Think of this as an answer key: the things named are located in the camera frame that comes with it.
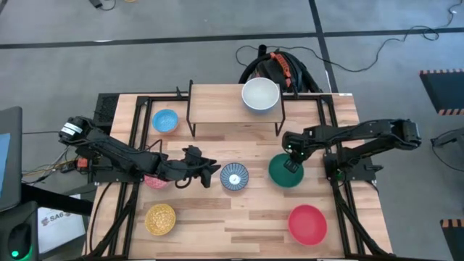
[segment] red bowl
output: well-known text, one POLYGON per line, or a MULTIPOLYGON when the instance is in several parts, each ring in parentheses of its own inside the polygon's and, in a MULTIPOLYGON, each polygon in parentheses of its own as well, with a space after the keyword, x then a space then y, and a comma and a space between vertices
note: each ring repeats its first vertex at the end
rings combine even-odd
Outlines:
POLYGON ((314 246, 326 237, 327 221, 316 207, 299 205, 290 212, 289 231, 300 244, 314 246))

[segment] sticker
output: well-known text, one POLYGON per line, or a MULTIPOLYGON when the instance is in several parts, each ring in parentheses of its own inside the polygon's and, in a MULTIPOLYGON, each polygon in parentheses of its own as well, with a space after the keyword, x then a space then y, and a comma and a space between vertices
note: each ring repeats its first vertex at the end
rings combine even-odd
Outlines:
POLYGON ((61 131, 64 132, 64 133, 67 133, 67 134, 69 134, 71 136, 73 136, 75 134, 75 131, 70 130, 70 129, 66 128, 66 127, 63 127, 63 129, 61 129, 61 131))
POLYGON ((70 128, 71 130, 77 132, 77 133, 81 133, 82 132, 82 129, 79 128, 78 126, 74 125, 74 124, 71 124, 71 123, 66 123, 65 124, 65 127, 66 128, 70 128))

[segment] wire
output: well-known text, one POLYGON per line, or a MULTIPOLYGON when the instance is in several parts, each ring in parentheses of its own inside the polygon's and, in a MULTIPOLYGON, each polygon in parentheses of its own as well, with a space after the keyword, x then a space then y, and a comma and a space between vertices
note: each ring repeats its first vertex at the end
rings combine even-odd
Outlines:
MULTIPOLYGON (((447 131, 447 132, 444 132, 444 133, 438 135, 436 138, 433 138, 432 140, 437 140, 437 139, 441 138, 442 136, 445 136, 445 135, 447 135, 447 134, 449 134, 449 133, 458 131, 458 130, 460 130, 460 129, 461 129, 461 128, 457 128, 457 129, 454 129, 454 130, 449 130, 449 131, 447 131)), ((446 162, 436 153, 436 151, 435 151, 435 146, 434 146, 433 144, 432 144, 432 152, 435 154, 436 158, 437 158, 439 161, 441 161, 443 164, 445 164, 445 165, 446 165, 447 167, 449 167, 450 169, 456 170, 456 171, 460 171, 460 172, 464 172, 464 170, 459 169, 459 168, 456 168, 456 167, 453 167, 453 166, 449 165, 448 163, 446 163, 446 162)))
POLYGON ((32 186, 36 185, 38 182, 44 181, 46 178, 48 178, 51 174, 55 173, 56 169, 55 166, 58 164, 58 162, 63 158, 67 150, 69 149, 69 146, 66 146, 65 150, 56 158, 53 163, 48 165, 48 167, 45 169, 45 171, 42 173, 42 176, 35 181, 22 181, 24 184, 32 184, 32 186))
POLYGON ((434 146, 432 146, 432 151, 434 152, 435 157, 436 157, 439 161, 441 161, 443 164, 445 164, 447 167, 449 167, 450 169, 456 170, 456 171, 460 171, 460 172, 464 172, 464 170, 458 169, 457 167, 453 167, 453 166, 451 166, 450 164, 446 163, 446 162, 435 152, 435 147, 434 147, 434 146))
POLYGON ((59 133, 59 131, 55 130, 46 130, 46 131, 31 131, 22 133, 23 135, 30 135, 30 134, 45 134, 45 133, 59 133))
POLYGON ((114 8, 116 7, 116 0, 113 0, 113 6, 108 8, 108 9, 105 9, 103 7, 100 7, 100 10, 103 10, 103 11, 111 11, 113 10, 114 8))
POLYGON ((33 168, 32 170, 23 170, 22 173, 32 173, 32 172, 38 172, 38 171, 45 171, 46 169, 43 169, 43 170, 37 170, 37 169, 39 169, 40 167, 46 167, 46 166, 50 166, 50 164, 40 165, 38 167, 33 168))
POLYGON ((23 177, 28 177, 30 175, 35 175, 37 173, 42 173, 44 171, 50 171, 50 170, 56 170, 57 167, 59 166, 63 166, 67 163, 70 163, 70 162, 74 162, 74 160, 69 160, 69 161, 66 161, 66 162, 62 162, 62 163, 58 163, 58 164, 55 164, 53 167, 49 168, 49 169, 45 169, 45 170, 36 170, 36 171, 30 171, 30 172, 27 172, 27 173, 23 173, 22 176, 23 177))
MULTIPOLYGON (((337 67, 340 67, 341 69, 343 70, 346 70, 347 72, 351 72, 351 73, 360 73, 360 72, 365 72, 367 70, 369 70, 370 68, 372 68, 372 66, 374 66, 377 61, 378 61, 378 57, 380 55, 380 52, 382 51, 382 49, 384 48, 384 46, 386 45, 386 43, 388 43, 389 41, 399 41, 399 42, 402 42, 404 43, 406 41, 406 38, 409 36, 409 34, 411 33, 411 31, 415 30, 415 29, 418 29, 418 28, 422 28, 424 29, 422 31, 422 33, 420 33, 422 35, 422 37, 424 37, 426 40, 428 41, 436 41, 439 39, 440 35, 435 31, 436 29, 440 29, 440 28, 447 28, 451 22, 453 21, 453 19, 455 18, 455 13, 453 11, 453 9, 455 7, 458 7, 460 6, 461 4, 463 4, 463 0, 459 0, 459 3, 457 4, 453 4, 452 6, 450 6, 448 8, 448 22, 445 24, 445 25, 441 25, 441 26, 438 26, 436 28, 430 28, 429 26, 425 26, 425 25, 414 25, 412 26, 411 28, 409 28, 409 30, 406 32, 406 34, 403 36, 403 38, 388 38, 386 39, 381 45, 380 45, 380 48, 377 50, 376 52, 376 58, 374 59, 374 61, 367 67, 364 67, 364 68, 361 68, 361 69, 349 69, 349 68, 346 68, 345 66, 343 65, 340 65, 336 62, 331 62, 327 59, 324 59, 322 57, 319 57, 318 54, 311 48, 309 47, 305 47, 305 46, 294 46, 294 47, 285 47, 285 46, 268 46, 270 48, 276 48, 276 49, 287 49, 287 50, 292 50, 292 49, 304 49, 304 50, 308 50, 308 51, 311 51, 314 56, 316 58, 318 58, 319 60, 323 61, 323 62, 327 62, 331 65, 335 65, 337 67), (435 36, 434 37, 429 37, 427 36, 428 34, 431 34, 433 33, 435 36)), ((240 64, 240 65, 243 65, 243 66, 247 66, 246 64, 242 63, 239 61, 239 57, 238 57, 238 52, 245 48, 245 47, 249 47, 251 49, 254 49, 254 50, 258 50, 258 48, 255 48, 253 46, 250 46, 250 45, 245 45, 245 46, 241 46, 240 48, 237 49, 237 51, 235 52, 235 58, 236 58, 236 61, 240 64)))
POLYGON ((67 152, 68 152, 68 151, 69 151, 69 150, 67 150, 67 151, 65 152, 65 161, 67 161, 67 152))
POLYGON ((339 188, 341 188, 346 183, 347 183, 347 174, 345 173, 345 178, 343 179, 343 182, 339 185, 339 188))
POLYGON ((95 212, 94 212, 94 218, 92 219, 92 225, 91 225, 91 228, 90 228, 90 240, 89 240, 90 252, 92 252, 94 250, 94 248, 92 247, 92 238, 94 237, 94 225, 95 225, 96 214, 99 211, 100 203, 102 203, 103 196, 106 194, 106 192, 107 192, 109 186, 111 186, 111 184, 112 184, 112 182, 108 183, 108 185, 104 188, 103 192, 101 193, 101 196, 99 198, 98 203, 96 203, 95 212))
POLYGON ((377 185, 374 183, 374 181, 365 181, 365 182, 369 183, 377 191, 377 194, 379 194, 377 185))

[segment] orange strap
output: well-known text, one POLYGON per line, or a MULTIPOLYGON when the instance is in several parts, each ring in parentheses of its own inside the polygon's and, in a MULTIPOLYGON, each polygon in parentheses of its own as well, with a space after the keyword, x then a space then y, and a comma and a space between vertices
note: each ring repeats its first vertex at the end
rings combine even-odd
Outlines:
POLYGON ((281 67, 282 67, 282 70, 283 70, 283 75, 285 76, 285 81, 286 81, 286 84, 287 84, 287 87, 290 87, 291 85, 291 73, 290 73, 290 67, 289 67, 289 64, 287 63, 287 61, 283 58, 283 56, 281 54, 274 54, 273 52, 270 53, 270 58, 277 61, 281 67))

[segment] computer screen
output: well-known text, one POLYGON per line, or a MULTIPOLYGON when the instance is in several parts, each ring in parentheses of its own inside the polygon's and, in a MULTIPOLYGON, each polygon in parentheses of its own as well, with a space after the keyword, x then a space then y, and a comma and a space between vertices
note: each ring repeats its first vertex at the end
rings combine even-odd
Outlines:
POLYGON ((1 190, 3 189, 3 180, 5 178, 5 167, 7 166, 7 156, 10 138, 11 135, 9 133, 0 134, 0 197, 1 190))

